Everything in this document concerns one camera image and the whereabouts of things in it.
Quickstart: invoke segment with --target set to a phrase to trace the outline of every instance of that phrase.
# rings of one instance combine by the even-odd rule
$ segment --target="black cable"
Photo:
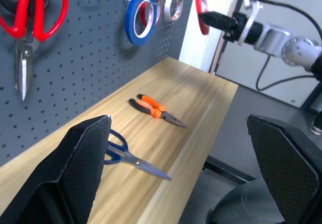
[[[264,64],[264,66],[263,66],[263,68],[262,68],[262,70],[261,70],[261,72],[260,72],[260,74],[259,74],[259,75],[258,75],[258,77],[257,77],[257,80],[256,80],[256,90],[257,90],[257,91],[260,91],[260,92],[261,92],[261,91],[264,91],[264,90],[266,90],[266,89],[268,89],[268,88],[270,88],[270,87],[273,87],[273,86],[275,86],[275,85],[277,85],[277,84],[280,84],[280,83],[283,83],[283,82],[287,82],[287,81],[291,81],[291,80],[295,80],[295,79],[300,79],[300,78],[314,78],[314,76],[308,76],[308,75],[296,76],[296,77],[290,77],[290,78],[286,78],[286,79],[283,79],[283,80],[280,80],[280,81],[274,82],[274,83],[272,83],[272,84],[270,84],[270,85],[268,85],[268,86],[265,86],[265,87],[263,87],[263,88],[259,88],[259,86],[258,86],[259,81],[260,81],[260,79],[261,79],[261,77],[262,77],[262,74],[263,74],[264,70],[266,69],[266,66],[267,66],[268,62],[270,61],[270,59],[271,59],[271,57],[270,57],[270,56],[268,56],[268,57],[267,57],[267,59],[266,59],[266,62],[265,62],[265,64]]]
[[[265,4],[271,4],[271,5],[276,5],[276,6],[280,6],[280,7],[289,8],[289,9],[292,9],[292,10],[304,15],[307,19],[309,19],[311,21],[311,23],[313,23],[313,25],[315,26],[315,28],[316,28],[316,30],[317,30],[317,32],[320,35],[320,38],[322,40],[322,29],[321,29],[321,27],[314,20],[314,18],[312,18],[312,16],[310,16],[308,13],[306,13],[302,9],[299,9],[299,8],[297,8],[295,6],[290,5],[290,4],[281,3],[281,2],[272,1],[272,0],[257,0],[257,1],[260,1],[260,2],[265,3]]]

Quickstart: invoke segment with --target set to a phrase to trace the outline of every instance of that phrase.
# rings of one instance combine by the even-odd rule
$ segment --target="gray floor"
[[[276,118],[302,129],[322,148],[322,136],[309,131],[314,119],[311,113],[239,87],[210,155],[255,178],[261,176],[245,123],[249,113]],[[235,186],[235,183],[212,172],[201,172],[179,224],[204,224],[208,212]]]

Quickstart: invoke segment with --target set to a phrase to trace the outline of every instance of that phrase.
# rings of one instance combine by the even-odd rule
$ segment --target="blue scissors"
[[[147,172],[148,174],[167,180],[172,180],[172,178],[162,170],[131,154],[127,142],[121,134],[112,129],[110,133],[116,136],[119,140],[121,140],[122,145],[118,145],[111,141],[108,141],[106,154],[109,155],[112,159],[104,160],[105,165],[112,165],[117,164],[119,162],[125,162],[134,165],[135,167]]]

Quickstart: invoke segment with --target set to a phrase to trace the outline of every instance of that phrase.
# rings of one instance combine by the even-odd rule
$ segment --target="red tape roll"
[[[195,1],[196,1],[196,8],[197,8],[198,15],[208,11],[207,0],[195,0]],[[209,26],[206,25],[199,18],[198,18],[198,21],[199,21],[199,27],[200,27],[201,33],[203,35],[209,34]]]
[[[156,2],[160,5],[156,6],[157,10],[156,10],[156,22],[155,22],[155,25],[157,25],[160,21],[160,18],[161,18],[161,0],[156,0]],[[146,20],[146,17],[145,17],[145,9],[146,9],[146,3],[143,3],[140,7],[140,17],[141,17],[141,24],[143,26],[146,27],[146,24],[147,24],[147,20]]]

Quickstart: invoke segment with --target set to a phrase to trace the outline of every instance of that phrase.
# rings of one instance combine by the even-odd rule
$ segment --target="tape roll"
[[[125,16],[125,32],[129,41],[134,45],[140,46],[146,43],[154,31],[157,10],[156,5],[149,4],[149,2],[156,4],[156,0],[131,0],[128,5]],[[149,16],[145,29],[138,35],[135,29],[135,20],[144,3],[147,3]]]
[[[172,1],[173,0],[166,0],[166,3],[165,3],[165,20],[168,22],[176,22],[179,19],[183,8],[183,0],[177,0],[177,7],[176,7],[175,14],[171,17]]]
[[[156,0],[156,2],[159,4],[156,6],[156,20],[155,20],[155,25],[159,23],[159,20],[161,18],[161,0]],[[147,25],[147,18],[145,16],[145,9],[147,7],[147,3],[143,3],[142,6],[140,7],[140,17],[141,17],[141,23],[143,26],[146,27]]]
[[[196,1],[196,8],[197,8],[197,14],[203,14],[204,12],[208,11],[208,5],[207,0],[195,0]],[[199,28],[201,30],[201,33],[203,35],[209,34],[209,26],[206,25],[199,17]]]

